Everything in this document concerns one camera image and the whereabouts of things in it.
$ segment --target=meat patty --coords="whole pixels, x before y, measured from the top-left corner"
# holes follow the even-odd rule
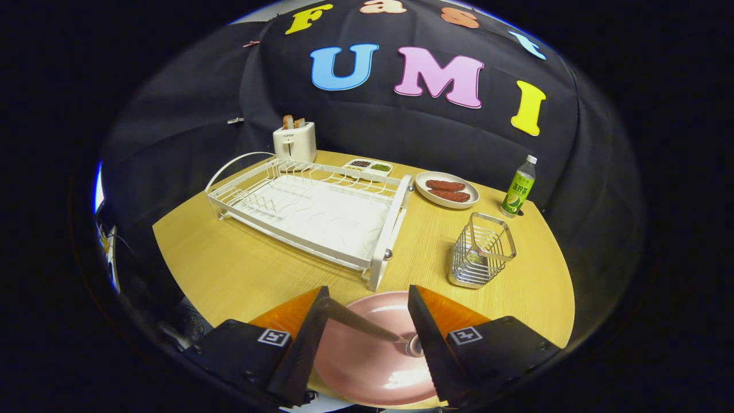
[[[456,192],[466,188],[466,185],[460,182],[437,181],[435,179],[426,181],[426,186],[434,190],[449,192]]]
[[[451,192],[442,190],[429,190],[428,192],[453,202],[466,202],[469,201],[469,198],[471,198],[471,195],[464,192]]]

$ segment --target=bottle label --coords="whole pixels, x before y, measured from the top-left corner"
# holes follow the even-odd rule
[[[505,212],[516,215],[520,208],[525,203],[525,199],[528,198],[530,188],[533,187],[535,179],[526,178],[525,176],[515,173],[515,178],[507,190],[504,201],[502,201],[502,209]]]

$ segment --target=yellow letter f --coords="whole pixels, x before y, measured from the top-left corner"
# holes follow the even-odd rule
[[[310,21],[318,20],[321,17],[321,11],[322,10],[329,10],[331,9],[331,4],[324,4],[322,6],[314,7],[313,9],[303,10],[302,12],[298,12],[293,15],[293,25],[291,25],[291,28],[288,29],[286,32],[287,35],[290,35],[293,32],[298,32],[299,30],[308,29],[311,27]]]

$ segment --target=dish rack handle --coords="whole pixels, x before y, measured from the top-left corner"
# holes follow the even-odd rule
[[[385,217],[386,225],[382,227],[382,231],[377,238],[374,255],[370,267],[369,290],[377,291],[382,276],[385,275],[385,267],[387,260],[385,252],[394,246],[395,240],[402,225],[402,218],[407,211],[407,199],[410,196],[408,187],[413,180],[413,175],[407,174],[403,176],[395,191],[396,202],[390,206],[387,217]]]
[[[234,162],[237,162],[237,161],[239,161],[240,159],[242,159],[244,157],[248,157],[250,155],[258,155],[258,154],[272,155],[273,157],[275,156],[275,154],[271,154],[270,152],[250,152],[250,153],[247,153],[247,154],[244,154],[244,155],[240,155],[237,158],[232,159],[231,161],[227,162],[224,166],[222,166],[217,171],[217,173],[215,173],[214,176],[211,177],[211,180],[206,185],[206,188],[204,188],[204,196],[206,197],[206,200],[209,201],[209,206],[211,207],[211,211],[214,213],[214,216],[217,217],[218,220],[221,220],[224,217],[224,215],[218,214],[217,211],[214,210],[214,205],[211,203],[211,199],[208,196],[209,195],[209,187],[211,187],[211,184],[214,183],[214,180],[217,179],[217,177],[219,176],[219,174],[222,173],[225,169],[227,169],[227,167],[229,165],[232,165]]]

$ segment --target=foam letter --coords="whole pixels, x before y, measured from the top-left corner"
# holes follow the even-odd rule
[[[318,20],[321,17],[321,11],[322,10],[329,10],[331,9],[331,4],[324,4],[322,6],[314,7],[313,9],[303,10],[302,12],[298,12],[293,15],[293,24],[291,25],[291,28],[288,29],[286,32],[287,35],[290,35],[293,32],[298,32],[299,30],[308,29],[311,27],[310,21]]]
[[[523,82],[517,81],[520,88],[520,109],[517,115],[510,119],[512,125],[523,132],[527,132],[533,136],[540,134],[538,127],[538,115],[540,115],[540,102],[545,100],[545,93],[537,87]]]
[[[454,9],[453,7],[444,7],[441,9],[441,12],[441,18],[449,23],[458,24],[459,26],[468,27],[469,29],[476,29],[479,27],[479,23],[476,22],[476,17],[469,12]]]
[[[525,50],[527,50],[527,51],[531,52],[533,55],[535,55],[535,56],[537,56],[537,57],[545,60],[545,56],[543,56],[543,54],[540,53],[539,51],[535,50],[535,49],[540,49],[537,44],[531,42],[530,39],[528,39],[527,37],[525,37],[523,35],[519,35],[518,33],[515,33],[515,32],[508,32],[508,33],[511,34],[511,35],[513,35],[513,36],[515,36],[515,37],[517,37],[517,39],[520,41],[520,44],[523,45],[523,47],[525,48]]]
[[[403,4],[397,0],[371,0],[365,1],[365,6],[360,9],[363,13],[402,13],[407,10],[403,8]]]
[[[446,99],[453,104],[472,109],[482,107],[477,96],[479,87],[479,71],[484,63],[466,56],[456,56],[445,68],[441,68],[430,51],[420,47],[401,47],[398,49],[405,56],[403,80],[395,86],[395,92],[407,96],[420,96],[423,89],[418,86],[418,75],[428,87],[431,97],[438,97],[448,84],[453,81],[451,92]]]
[[[334,76],[334,59],[341,52],[339,47],[326,47],[311,52],[313,67],[311,81],[323,90],[347,90],[364,83],[369,77],[372,65],[372,52],[379,49],[376,44],[357,44],[349,48],[355,53],[355,69],[346,77]]]

